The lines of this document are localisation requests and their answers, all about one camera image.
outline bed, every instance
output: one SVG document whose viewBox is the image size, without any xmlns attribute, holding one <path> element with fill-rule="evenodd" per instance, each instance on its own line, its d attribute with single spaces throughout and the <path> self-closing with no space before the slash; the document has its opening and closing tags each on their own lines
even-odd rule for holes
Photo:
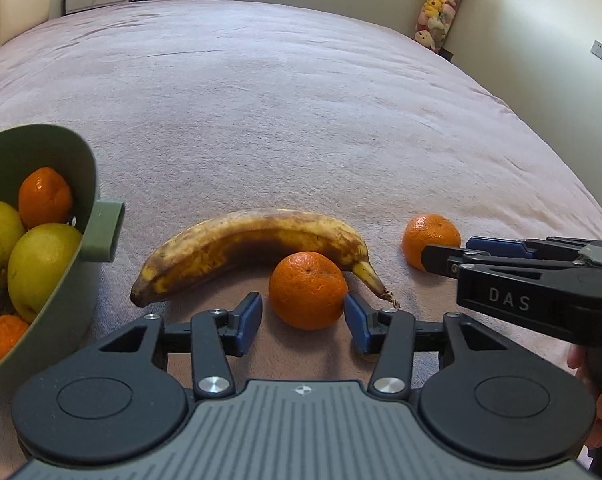
<svg viewBox="0 0 602 480">
<path fill-rule="evenodd" d="M 168 322 L 246 293 L 268 272 L 242 270 L 144 310 L 129 289 L 149 253 L 183 228 L 253 207 L 313 210 L 366 239 L 403 308 L 438 320 L 455 282 L 409 269 L 407 220 L 437 212 L 472 235 L 602 239 L 602 209 L 504 102 L 454 65 L 386 28 L 244 2 L 155 1 L 39 25 L 0 48 L 0 130 L 56 123 L 81 134 L 105 196 L 124 200 L 118 253 L 101 278 L 88 339 L 148 312 Z M 380 307 L 354 279 L 373 306 Z M 563 365 L 566 345 L 502 322 L 498 330 Z M 360 378 L 343 319 L 299 333 L 266 308 L 246 377 Z M 418 384 L 437 369 L 415 367 Z M 169 370 L 189 381 L 184 356 Z M 0 405 L 0 479 L 23 462 Z"/>
</svg>

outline green basket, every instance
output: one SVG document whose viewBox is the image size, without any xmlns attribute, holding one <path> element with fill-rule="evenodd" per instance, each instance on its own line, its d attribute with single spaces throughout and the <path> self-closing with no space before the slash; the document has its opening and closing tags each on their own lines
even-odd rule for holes
<svg viewBox="0 0 602 480">
<path fill-rule="evenodd" d="M 100 264 L 111 262 L 123 223 L 123 202 L 101 200 L 96 161 L 76 133 L 52 124 L 28 124 L 0 132 L 0 200 L 17 206 L 18 189 L 38 168 L 57 170 L 72 188 L 81 245 L 56 290 L 17 345 L 0 361 L 0 398 L 33 374 L 74 352 L 90 325 Z M 0 314 L 12 313 L 0 290 Z"/>
</svg>

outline brown spot on banana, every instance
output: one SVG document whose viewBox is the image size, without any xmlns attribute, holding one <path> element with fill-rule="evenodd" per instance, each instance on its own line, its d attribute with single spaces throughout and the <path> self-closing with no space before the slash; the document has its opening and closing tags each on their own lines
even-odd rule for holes
<svg viewBox="0 0 602 480">
<path fill-rule="evenodd" d="M 301 251 L 323 254 L 379 298 L 396 303 L 352 227 L 329 216 L 284 209 L 239 211 L 186 229 L 151 254 L 130 299 L 136 306 L 164 301 L 236 267 L 276 265 Z"/>
</svg>

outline silver screw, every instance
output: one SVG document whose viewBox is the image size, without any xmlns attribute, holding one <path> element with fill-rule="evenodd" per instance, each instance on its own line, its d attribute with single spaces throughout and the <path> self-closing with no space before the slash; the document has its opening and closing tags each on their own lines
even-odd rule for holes
<svg viewBox="0 0 602 480">
<path fill-rule="evenodd" d="M 405 389 L 405 383 L 396 377 L 382 377 L 377 379 L 373 386 L 382 394 L 398 394 Z"/>
<path fill-rule="evenodd" d="M 208 394 L 220 394 L 228 389 L 230 381 L 222 377 L 211 376 L 199 381 L 199 388 Z"/>
</svg>

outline banana stem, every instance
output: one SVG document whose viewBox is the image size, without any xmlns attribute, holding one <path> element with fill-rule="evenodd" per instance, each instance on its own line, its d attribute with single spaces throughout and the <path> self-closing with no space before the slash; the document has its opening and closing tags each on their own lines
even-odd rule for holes
<svg viewBox="0 0 602 480">
<path fill-rule="evenodd" d="M 399 308 L 399 302 L 392 296 L 392 292 L 385 288 L 381 278 L 377 276 L 375 269 L 369 262 L 357 262 L 352 266 L 352 273 L 366 284 L 377 298 L 389 301 Z"/>
</svg>

